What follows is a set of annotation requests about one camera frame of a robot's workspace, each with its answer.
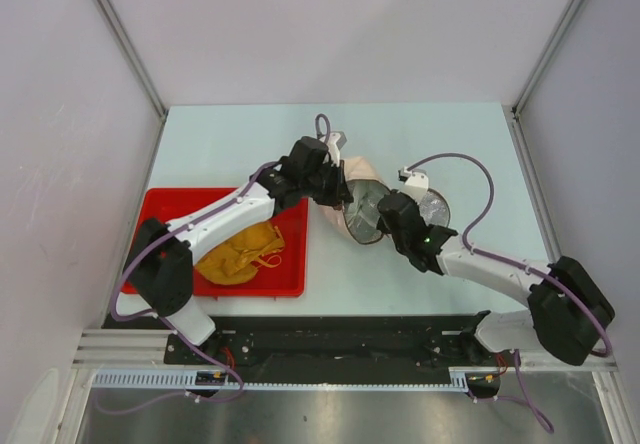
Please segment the white garment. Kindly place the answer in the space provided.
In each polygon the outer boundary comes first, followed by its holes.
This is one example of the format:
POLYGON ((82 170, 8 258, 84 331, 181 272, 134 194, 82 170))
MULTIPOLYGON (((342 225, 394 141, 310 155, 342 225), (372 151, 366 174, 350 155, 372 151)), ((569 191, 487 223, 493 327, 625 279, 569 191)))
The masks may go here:
POLYGON ((380 214, 377 205, 389 189, 383 183, 370 179, 348 181, 347 187, 353 198, 343 210, 348 232, 361 245, 378 242, 383 235, 378 229, 380 214))

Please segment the beige mesh laundry bag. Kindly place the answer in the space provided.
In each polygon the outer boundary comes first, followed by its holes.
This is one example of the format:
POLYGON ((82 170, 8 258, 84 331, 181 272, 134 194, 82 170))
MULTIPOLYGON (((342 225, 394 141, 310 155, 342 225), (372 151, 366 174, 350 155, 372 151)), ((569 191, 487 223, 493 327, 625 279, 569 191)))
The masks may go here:
MULTIPOLYGON (((327 221, 347 238, 359 245, 375 244, 383 239, 383 233, 377 228, 380 219, 377 205, 391 189, 364 157, 346 159, 344 172, 353 201, 339 208, 321 206, 320 210, 327 221)), ((400 177, 400 190, 416 200, 423 220, 427 224, 447 226, 450 222, 449 204, 431 187, 427 174, 420 169, 409 171, 402 168, 400 177)))

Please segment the brown bra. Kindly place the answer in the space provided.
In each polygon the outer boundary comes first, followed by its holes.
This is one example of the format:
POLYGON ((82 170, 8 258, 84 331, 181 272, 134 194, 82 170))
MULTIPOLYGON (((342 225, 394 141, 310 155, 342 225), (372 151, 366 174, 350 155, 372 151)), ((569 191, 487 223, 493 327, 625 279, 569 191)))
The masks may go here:
POLYGON ((253 280, 262 268, 282 263, 285 241, 270 221, 250 226, 219 244, 195 265, 208 282, 237 286, 253 280))

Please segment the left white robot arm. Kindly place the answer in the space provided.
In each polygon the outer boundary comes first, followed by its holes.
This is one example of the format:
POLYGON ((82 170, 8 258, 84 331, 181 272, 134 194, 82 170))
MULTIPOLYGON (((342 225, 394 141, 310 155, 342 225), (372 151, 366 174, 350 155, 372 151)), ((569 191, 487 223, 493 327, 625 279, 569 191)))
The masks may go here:
POLYGON ((118 284, 132 285, 148 312, 186 342, 187 353, 197 362, 214 361, 221 340, 193 295, 194 265, 227 239, 305 198, 330 207, 352 202, 340 157, 345 142, 342 132, 304 136, 288 155, 260 166, 246 184, 214 203, 167 223, 145 220, 118 284))

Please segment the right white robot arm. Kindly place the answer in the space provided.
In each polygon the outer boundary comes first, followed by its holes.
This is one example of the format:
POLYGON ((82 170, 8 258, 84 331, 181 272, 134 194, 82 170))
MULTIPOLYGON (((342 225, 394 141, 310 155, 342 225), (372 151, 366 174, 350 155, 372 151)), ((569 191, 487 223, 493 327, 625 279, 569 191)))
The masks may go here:
POLYGON ((584 266, 516 261, 475 248, 455 230, 426 223, 415 200, 397 190, 377 205, 379 229, 420 272, 475 282, 525 306, 523 312, 485 312, 461 340, 463 357, 484 365, 509 349, 543 349, 572 366, 596 354, 615 311, 584 266))

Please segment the red plastic tray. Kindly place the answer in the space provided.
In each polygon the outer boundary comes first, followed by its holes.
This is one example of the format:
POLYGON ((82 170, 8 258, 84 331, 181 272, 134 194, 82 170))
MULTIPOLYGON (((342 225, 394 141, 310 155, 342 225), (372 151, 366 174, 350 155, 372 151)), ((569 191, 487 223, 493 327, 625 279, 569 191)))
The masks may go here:
MULTIPOLYGON (((161 222, 179 218, 226 197, 230 187, 217 188, 153 188, 146 192, 139 222, 155 217, 161 222)), ((265 297, 300 296, 305 287, 309 201, 272 218, 270 222, 284 238, 284 249, 266 256, 250 281, 224 286, 209 282, 198 271, 193 272, 194 291, 198 297, 265 297)))

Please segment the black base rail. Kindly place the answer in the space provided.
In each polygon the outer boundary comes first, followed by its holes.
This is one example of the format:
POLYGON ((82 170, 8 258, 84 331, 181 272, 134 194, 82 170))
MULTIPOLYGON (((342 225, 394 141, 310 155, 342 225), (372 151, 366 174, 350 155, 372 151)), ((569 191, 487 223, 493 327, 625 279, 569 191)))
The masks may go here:
POLYGON ((476 315, 222 317, 201 352, 234 370, 269 359, 407 359, 430 368, 473 366, 505 371, 507 351, 488 351, 473 337, 476 315))

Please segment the right aluminium corner post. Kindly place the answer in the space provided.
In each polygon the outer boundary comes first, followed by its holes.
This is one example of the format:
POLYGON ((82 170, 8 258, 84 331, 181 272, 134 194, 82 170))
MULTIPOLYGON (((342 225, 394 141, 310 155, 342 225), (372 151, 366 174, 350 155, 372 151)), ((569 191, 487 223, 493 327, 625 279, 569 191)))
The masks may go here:
POLYGON ((542 51, 536 59, 533 68, 529 72, 523 87, 519 91, 514 103, 510 106, 510 113, 515 119, 519 119, 526 109, 531 97, 539 87, 556 54, 559 52, 569 31, 576 23, 580 13, 588 0, 568 0, 558 20, 552 28, 551 34, 546 40, 542 51))

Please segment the aluminium corner post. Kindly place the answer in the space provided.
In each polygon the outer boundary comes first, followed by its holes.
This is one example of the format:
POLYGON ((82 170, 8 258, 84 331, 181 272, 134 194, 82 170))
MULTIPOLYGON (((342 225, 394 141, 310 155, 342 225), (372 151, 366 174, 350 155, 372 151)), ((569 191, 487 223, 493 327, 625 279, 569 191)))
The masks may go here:
POLYGON ((122 57, 140 85, 143 94, 161 122, 166 121, 168 108, 122 21, 113 0, 93 0, 122 57))
POLYGON ((510 113, 515 119, 519 119, 526 109, 531 97, 539 87, 556 54, 559 52, 569 31, 576 23, 580 13, 588 0, 568 0, 558 20, 552 28, 551 34, 546 40, 542 51, 536 59, 533 68, 529 72, 523 87, 519 91, 514 103, 510 106, 510 113))

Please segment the left aluminium corner post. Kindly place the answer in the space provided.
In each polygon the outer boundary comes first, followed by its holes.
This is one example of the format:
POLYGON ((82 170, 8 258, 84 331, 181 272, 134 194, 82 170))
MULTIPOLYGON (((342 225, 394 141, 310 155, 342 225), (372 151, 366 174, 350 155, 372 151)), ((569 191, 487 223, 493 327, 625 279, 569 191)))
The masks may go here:
POLYGON ((161 122, 166 121, 168 108, 122 21, 113 0, 93 0, 122 57, 140 85, 143 94, 161 122))

